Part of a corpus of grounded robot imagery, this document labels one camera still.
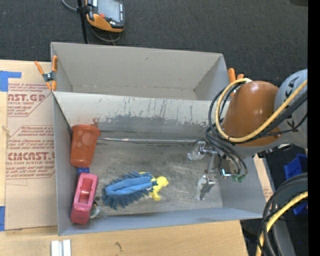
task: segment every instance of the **plastic cup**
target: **plastic cup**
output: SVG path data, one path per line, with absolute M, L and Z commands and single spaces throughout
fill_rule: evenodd
M 78 124 L 72 127 L 70 163 L 78 168 L 88 168 L 94 157 L 97 139 L 101 131 L 92 125 Z

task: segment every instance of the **blue bin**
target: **blue bin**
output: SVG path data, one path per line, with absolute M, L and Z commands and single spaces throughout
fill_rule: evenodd
M 308 159 L 305 154 L 296 154 L 296 158 L 284 166 L 285 179 L 299 175 L 308 170 Z
M 288 180 L 296 175 L 308 171 L 308 159 L 305 154 L 296 154 L 295 159 L 284 166 L 285 179 Z M 299 206 L 293 208 L 294 215 L 307 215 L 307 202 L 301 203 Z

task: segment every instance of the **clamp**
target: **clamp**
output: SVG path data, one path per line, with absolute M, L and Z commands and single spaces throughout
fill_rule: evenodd
M 58 71 L 58 57 L 55 55 L 52 58 L 52 71 L 50 73 L 45 73 L 40 64 L 35 61 L 34 62 L 36 67 L 38 68 L 40 74 L 42 75 L 46 86 L 49 88 L 50 91 L 55 91 L 57 88 L 57 82 L 56 82 L 56 74 Z
M 242 79 L 245 77 L 244 74 L 238 74 L 236 77 L 236 71 L 233 67 L 228 69 L 228 77 L 229 77 L 229 82 L 233 83 L 234 81 L 238 80 L 238 79 Z

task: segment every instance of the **cardboard box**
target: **cardboard box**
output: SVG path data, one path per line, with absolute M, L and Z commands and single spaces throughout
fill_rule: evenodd
M 251 157 L 242 183 L 217 176 L 205 200 L 196 199 L 210 159 L 187 156 L 205 139 L 211 100 L 229 84 L 222 54 L 53 42 L 51 55 L 58 58 L 53 119 L 59 235 L 262 217 L 265 195 Z M 101 130 L 90 166 L 99 179 L 101 212 L 86 225 L 70 221 L 78 175 L 70 164 L 71 128 L 78 124 Z M 161 200 L 146 197 L 118 210 L 105 206 L 103 187 L 132 171 L 165 176 Z

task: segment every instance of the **scrub brush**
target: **scrub brush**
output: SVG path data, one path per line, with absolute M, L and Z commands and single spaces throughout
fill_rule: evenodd
M 122 178 L 112 181 L 103 189 L 101 199 L 106 206 L 118 209 L 118 205 L 125 208 L 134 201 L 138 201 L 144 196 L 148 196 L 153 192 L 153 186 L 157 186 L 157 180 L 152 180 L 154 177 L 150 172 L 139 173 L 133 171 L 125 174 Z

